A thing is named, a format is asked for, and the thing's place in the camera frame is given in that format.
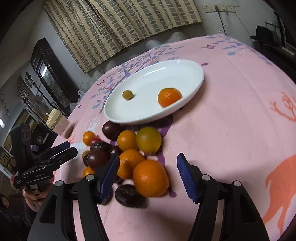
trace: glass panel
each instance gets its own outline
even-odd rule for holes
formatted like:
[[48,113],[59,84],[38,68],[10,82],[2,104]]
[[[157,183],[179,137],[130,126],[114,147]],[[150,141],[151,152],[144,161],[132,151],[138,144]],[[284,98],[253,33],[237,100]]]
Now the glass panel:
[[41,74],[44,81],[51,89],[51,91],[55,94],[59,102],[61,102],[63,107],[67,107],[70,104],[70,101],[68,100],[64,92],[61,90],[57,82],[54,80],[54,78],[52,77],[44,63],[42,63],[39,73]]

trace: oval plate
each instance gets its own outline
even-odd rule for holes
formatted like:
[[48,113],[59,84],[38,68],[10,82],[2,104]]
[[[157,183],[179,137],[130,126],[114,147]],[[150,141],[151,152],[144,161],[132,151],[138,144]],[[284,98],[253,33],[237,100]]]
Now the oval plate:
[[[202,67],[191,60],[168,60],[148,66],[128,77],[109,95],[104,114],[114,123],[140,124],[161,119],[187,104],[196,94],[204,80]],[[182,98],[162,108],[158,93],[164,88],[176,88]],[[122,93],[133,92],[131,100]]]

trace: table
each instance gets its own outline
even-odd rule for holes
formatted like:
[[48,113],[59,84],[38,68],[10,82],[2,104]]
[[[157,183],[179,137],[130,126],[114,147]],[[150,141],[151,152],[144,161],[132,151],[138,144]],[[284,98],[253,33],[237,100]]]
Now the table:
[[[256,205],[271,241],[276,241],[296,213],[296,86],[266,57],[225,35],[210,35],[153,48],[105,73],[69,117],[69,138],[78,156],[63,164],[55,180],[81,179],[85,131],[101,139],[107,121],[102,113],[112,90],[136,71],[169,59],[200,64],[205,80],[181,110],[152,123],[164,137],[163,152],[153,157],[165,164],[171,190],[149,198],[145,209],[121,206],[115,198],[99,205],[110,240],[187,240],[198,204],[188,198],[177,170],[183,152],[191,164],[217,181],[240,180]],[[58,137],[54,145],[65,141]],[[77,203],[75,228],[84,240]]]

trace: black cable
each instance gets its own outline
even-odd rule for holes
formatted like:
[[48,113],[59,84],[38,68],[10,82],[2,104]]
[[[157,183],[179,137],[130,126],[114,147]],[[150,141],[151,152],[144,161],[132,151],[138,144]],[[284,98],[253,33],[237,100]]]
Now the black cable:
[[216,11],[217,11],[217,13],[218,13],[218,15],[219,15],[220,21],[221,21],[222,26],[223,26],[223,22],[222,22],[222,19],[221,19],[221,16],[220,16],[220,10],[218,9],[217,6],[215,6],[215,9],[216,9]]

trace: plaid curtain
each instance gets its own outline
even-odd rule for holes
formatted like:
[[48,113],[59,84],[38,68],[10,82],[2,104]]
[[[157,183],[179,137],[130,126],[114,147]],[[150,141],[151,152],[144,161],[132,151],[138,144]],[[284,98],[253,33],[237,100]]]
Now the plaid curtain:
[[49,0],[43,9],[85,73],[141,39],[202,21],[193,0]]

